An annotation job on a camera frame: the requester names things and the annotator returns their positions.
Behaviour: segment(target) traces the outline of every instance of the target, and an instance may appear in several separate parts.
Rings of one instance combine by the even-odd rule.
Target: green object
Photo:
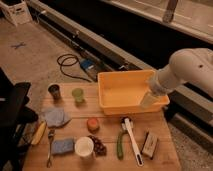
[[[84,101],[84,91],[81,88],[76,88],[72,91],[72,96],[75,98],[77,103]]]
[[[122,138],[123,138],[124,134],[127,134],[126,130],[125,131],[121,131],[118,134],[118,140],[117,140],[117,157],[118,157],[119,160],[122,160],[123,157],[124,157],[123,147],[122,147]]]

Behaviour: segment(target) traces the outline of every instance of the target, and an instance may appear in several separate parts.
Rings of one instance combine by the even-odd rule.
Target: metal fork
[[[52,166],[52,161],[51,161],[51,149],[52,149],[52,142],[54,140],[54,135],[55,135],[55,129],[51,129],[48,133],[48,140],[49,140],[49,152],[47,156],[47,167]]]

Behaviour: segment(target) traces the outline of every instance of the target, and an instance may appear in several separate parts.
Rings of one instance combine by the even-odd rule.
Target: yellow bin
[[[137,70],[99,73],[99,103],[104,113],[114,115],[157,112],[169,104],[168,96],[162,96],[146,109],[140,106],[145,93],[150,91],[147,80],[154,72]]]

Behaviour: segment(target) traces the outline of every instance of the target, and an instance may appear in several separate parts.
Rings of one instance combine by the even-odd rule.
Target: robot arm
[[[172,54],[169,64],[158,70],[149,80],[151,93],[145,101],[154,103],[158,96],[171,93],[179,85],[189,82],[213,97],[213,51],[206,48],[182,49]]]

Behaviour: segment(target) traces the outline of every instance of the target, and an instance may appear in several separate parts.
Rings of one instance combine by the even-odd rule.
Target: cup
[[[72,91],[72,96],[75,99],[76,103],[82,103],[84,101],[84,91],[81,88],[75,88]]]
[[[61,99],[60,87],[57,84],[53,84],[48,88],[49,93],[52,95],[54,100]]]
[[[81,137],[75,143],[75,153],[82,159],[84,162],[92,162],[94,159],[93,156],[94,143],[89,137]]]

